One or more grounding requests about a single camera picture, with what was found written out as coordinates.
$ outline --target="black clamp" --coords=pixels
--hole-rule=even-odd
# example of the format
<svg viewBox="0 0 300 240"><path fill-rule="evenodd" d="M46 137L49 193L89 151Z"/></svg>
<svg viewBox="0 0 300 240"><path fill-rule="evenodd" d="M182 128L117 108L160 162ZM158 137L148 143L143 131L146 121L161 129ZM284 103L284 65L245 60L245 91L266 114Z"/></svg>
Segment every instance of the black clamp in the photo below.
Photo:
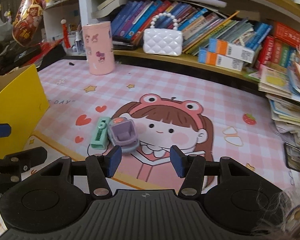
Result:
<svg viewBox="0 0 300 240"><path fill-rule="evenodd" d="M0 198L21 181L21 173L44 163L46 159L47 151L43 147L9 154L0 159Z"/></svg>

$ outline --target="barcode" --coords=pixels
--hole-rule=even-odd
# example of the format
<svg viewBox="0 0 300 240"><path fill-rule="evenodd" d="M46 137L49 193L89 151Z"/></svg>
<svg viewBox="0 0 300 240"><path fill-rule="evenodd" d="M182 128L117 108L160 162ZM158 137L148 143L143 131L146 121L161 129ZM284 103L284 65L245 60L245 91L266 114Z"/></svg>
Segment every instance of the barcode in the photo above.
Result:
<svg viewBox="0 0 300 240"><path fill-rule="evenodd" d="M221 64L221 60L222 60L222 58L220 56L218 56L217 66L219 66Z"/></svg>
<svg viewBox="0 0 300 240"><path fill-rule="evenodd" d="M239 66L240 66L240 63L241 63L240 60L234 59L234 60L232 61L232 68L233 68L233 69L238 69Z"/></svg>
<svg viewBox="0 0 300 240"><path fill-rule="evenodd" d="M241 59L250 61L251 60L251 55L252 55L252 52L243 50L242 53L241 53Z"/></svg>
<svg viewBox="0 0 300 240"><path fill-rule="evenodd" d="M232 47L229 46L229 47L228 47L228 54L227 54L227 55L228 55L228 56L231 55L231 52L232 52Z"/></svg>

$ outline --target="red packaging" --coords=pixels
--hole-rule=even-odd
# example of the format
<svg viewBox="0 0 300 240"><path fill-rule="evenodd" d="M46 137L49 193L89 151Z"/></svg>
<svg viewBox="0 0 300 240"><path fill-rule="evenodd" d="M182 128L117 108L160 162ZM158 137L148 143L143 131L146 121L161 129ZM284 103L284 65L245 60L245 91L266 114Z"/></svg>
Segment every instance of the red packaging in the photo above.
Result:
<svg viewBox="0 0 300 240"><path fill-rule="evenodd" d="M300 46L300 32L280 22L273 22L273 36L285 43L298 48Z"/></svg>
<svg viewBox="0 0 300 240"><path fill-rule="evenodd" d="M21 46L27 46L42 20L41 0L22 0L13 22L12 36Z"/></svg>
<svg viewBox="0 0 300 240"><path fill-rule="evenodd" d="M274 48L274 37L267 36L262 44L262 50L259 53L256 69L259 70L260 65L266 65L270 61Z"/></svg>
<svg viewBox="0 0 300 240"><path fill-rule="evenodd" d="M282 41L276 39L274 41L273 53L272 53L272 57L270 60L271 62L273 62L275 64L279 64L281 50L282 50Z"/></svg>

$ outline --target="white handbag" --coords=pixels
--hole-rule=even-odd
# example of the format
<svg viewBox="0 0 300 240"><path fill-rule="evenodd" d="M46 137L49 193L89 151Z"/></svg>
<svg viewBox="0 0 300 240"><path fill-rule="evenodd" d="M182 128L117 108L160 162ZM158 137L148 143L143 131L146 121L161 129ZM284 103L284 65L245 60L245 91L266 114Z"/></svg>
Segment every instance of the white handbag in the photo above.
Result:
<svg viewBox="0 0 300 240"><path fill-rule="evenodd" d="M156 29L155 22L160 16L170 17L173 29ZM159 13L152 18L150 28L143 32L143 51L147 54L180 56L182 53L182 32L178 31L177 19L171 13Z"/></svg>

